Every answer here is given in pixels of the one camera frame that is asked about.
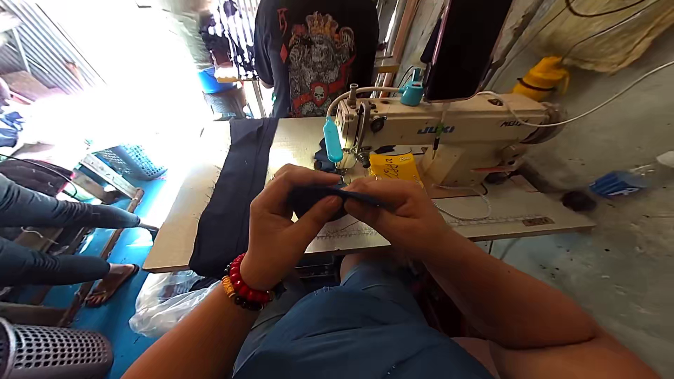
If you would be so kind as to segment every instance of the person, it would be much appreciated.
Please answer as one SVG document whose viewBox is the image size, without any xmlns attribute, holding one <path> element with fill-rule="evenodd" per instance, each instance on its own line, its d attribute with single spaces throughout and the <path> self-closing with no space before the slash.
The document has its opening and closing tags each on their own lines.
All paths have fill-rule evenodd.
<svg viewBox="0 0 674 379">
<path fill-rule="evenodd" d="M 372 0 L 260 1 L 254 66 L 262 85 L 274 87 L 272 116 L 325 116 L 352 83 L 370 86 L 378 38 Z"/>
<path fill-rule="evenodd" d="M 339 179 L 281 168 L 251 203 L 250 242 L 239 268 L 247 285 L 271 289 L 342 206 L 339 197 L 326 197 L 293 223 L 286 204 L 292 188 Z M 349 199 L 344 207 L 393 247 L 422 261 L 487 340 L 457 341 L 432 329 L 390 270 L 354 254 L 342 262 L 339 286 L 304 296 L 281 317 L 265 314 L 275 301 L 255 312 L 217 286 L 123 379 L 215 379 L 231 372 L 235 379 L 657 378 L 569 297 L 448 227 L 415 183 L 365 178 L 347 189 L 389 204 L 390 209 L 374 208 Z M 265 324 L 274 325 L 258 334 Z"/>
<path fill-rule="evenodd" d="M 156 227 L 140 217 L 107 205 L 67 202 L 22 187 L 0 174 L 0 227 L 98 227 L 109 229 Z M 0 237 L 0 287 L 14 285 L 70 285 L 102 279 L 86 305 L 106 302 L 128 278 L 135 264 L 108 263 L 98 256 L 37 252 Z"/>
</svg>

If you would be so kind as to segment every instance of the mobile phone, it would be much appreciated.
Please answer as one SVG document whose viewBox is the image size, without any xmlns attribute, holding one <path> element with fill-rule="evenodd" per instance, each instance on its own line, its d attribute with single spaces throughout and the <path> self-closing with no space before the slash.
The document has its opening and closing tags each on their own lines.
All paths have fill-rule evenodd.
<svg viewBox="0 0 674 379">
<path fill-rule="evenodd" d="M 424 78 L 428 101 L 461 100 L 477 92 L 493 59 L 512 0 L 449 0 L 431 37 Z"/>
</svg>

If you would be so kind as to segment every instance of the jeans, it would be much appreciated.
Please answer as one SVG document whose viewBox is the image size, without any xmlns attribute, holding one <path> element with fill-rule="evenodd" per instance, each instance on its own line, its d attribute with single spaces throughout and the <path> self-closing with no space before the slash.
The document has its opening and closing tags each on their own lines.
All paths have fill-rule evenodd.
<svg viewBox="0 0 674 379">
<path fill-rule="evenodd" d="M 137 227 L 140 218 L 114 206 L 56 200 L 0 174 L 0 227 Z M 0 286 L 68 285 L 104 277 L 110 264 L 93 256 L 50 256 L 0 237 Z"/>
</svg>

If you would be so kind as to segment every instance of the red beaded bracelet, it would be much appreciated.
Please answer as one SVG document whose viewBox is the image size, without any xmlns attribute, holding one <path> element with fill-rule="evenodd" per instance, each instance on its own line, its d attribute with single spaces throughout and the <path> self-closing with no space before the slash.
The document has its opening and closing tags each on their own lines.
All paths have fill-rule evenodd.
<svg viewBox="0 0 674 379">
<path fill-rule="evenodd" d="M 227 296 L 234 297 L 234 303 L 247 310 L 261 310 L 272 300 L 271 291 L 258 291 L 252 289 L 243 282 L 241 278 L 241 261 L 246 253 L 234 258 L 232 263 L 227 265 L 222 278 Z"/>
</svg>

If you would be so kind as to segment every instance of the forearm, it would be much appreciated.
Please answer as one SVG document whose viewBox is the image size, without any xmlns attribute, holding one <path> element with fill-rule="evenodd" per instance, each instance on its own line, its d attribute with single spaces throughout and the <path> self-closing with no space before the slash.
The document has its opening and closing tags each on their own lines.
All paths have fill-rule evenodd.
<svg viewBox="0 0 674 379">
<path fill-rule="evenodd" d="M 448 233 L 424 263 L 468 321 L 510 349 L 589 341 L 596 322 L 563 293 Z"/>
<path fill-rule="evenodd" d="M 150 346 L 123 379 L 224 378 L 258 314 L 235 305 L 217 286 Z"/>
</svg>

